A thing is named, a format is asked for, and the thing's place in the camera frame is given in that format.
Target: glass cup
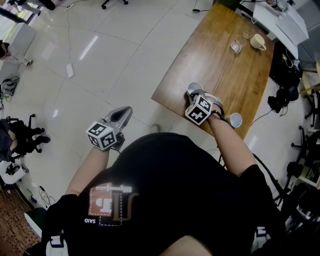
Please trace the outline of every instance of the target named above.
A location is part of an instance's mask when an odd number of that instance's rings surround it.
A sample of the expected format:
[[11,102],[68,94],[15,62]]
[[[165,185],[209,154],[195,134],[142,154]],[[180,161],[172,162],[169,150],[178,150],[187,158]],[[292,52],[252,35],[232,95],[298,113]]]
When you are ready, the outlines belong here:
[[231,43],[231,48],[236,54],[240,53],[241,49],[247,45],[247,40],[240,34],[237,34]]
[[253,37],[254,34],[255,34],[255,31],[253,30],[253,28],[248,28],[245,31],[243,31],[242,36],[245,39],[250,39]]

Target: wooden tabletop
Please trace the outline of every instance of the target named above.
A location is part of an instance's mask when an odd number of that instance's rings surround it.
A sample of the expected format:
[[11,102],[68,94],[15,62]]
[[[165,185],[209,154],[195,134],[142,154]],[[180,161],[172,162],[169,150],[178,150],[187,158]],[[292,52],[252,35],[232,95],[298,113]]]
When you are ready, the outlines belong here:
[[[248,28],[263,36],[266,51],[254,49],[249,41],[238,54],[231,49],[235,36]],[[274,43],[255,25],[215,3],[172,63],[152,99],[184,117],[189,106],[188,84],[199,82],[205,92],[222,100],[226,115],[241,114],[242,125],[235,130],[244,139],[265,91],[273,52]],[[206,121],[200,127],[213,135]]]

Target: hand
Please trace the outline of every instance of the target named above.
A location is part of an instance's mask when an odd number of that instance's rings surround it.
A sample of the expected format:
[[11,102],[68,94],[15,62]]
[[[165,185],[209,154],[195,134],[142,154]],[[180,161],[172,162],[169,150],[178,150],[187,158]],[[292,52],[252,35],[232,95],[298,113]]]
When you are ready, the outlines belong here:
[[8,131],[8,134],[9,134],[11,140],[13,140],[13,141],[16,140],[16,135],[11,130]]
[[11,146],[10,146],[10,150],[13,151],[18,145],[18,141],[15,140],[14,142],[12,142]]

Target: paper cup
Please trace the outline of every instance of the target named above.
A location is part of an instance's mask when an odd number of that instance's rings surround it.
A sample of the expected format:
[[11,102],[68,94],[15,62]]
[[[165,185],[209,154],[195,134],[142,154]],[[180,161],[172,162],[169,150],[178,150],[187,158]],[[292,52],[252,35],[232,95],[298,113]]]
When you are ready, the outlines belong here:
[[242,116],[239,113],[233,113],[228,115],[225,120],[231,125],[233,128],[238,128],[242,125]]
[[204,90],[204,89],[202,88],[202,85],[200,83],[191,82],[188,85],[188,89],[187,89],[186,93],[190,96],[190,94],[192,94],[192,92],[195,90]]

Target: brown mosaic floor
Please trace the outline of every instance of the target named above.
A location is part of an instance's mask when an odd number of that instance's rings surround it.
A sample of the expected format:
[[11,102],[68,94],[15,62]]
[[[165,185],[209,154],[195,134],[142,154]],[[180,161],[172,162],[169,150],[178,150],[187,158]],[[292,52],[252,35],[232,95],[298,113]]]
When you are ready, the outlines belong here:
[[17,191],[10,191],[0,191],[0,256],[22,256],[40,239],[25,219],[29,207]]

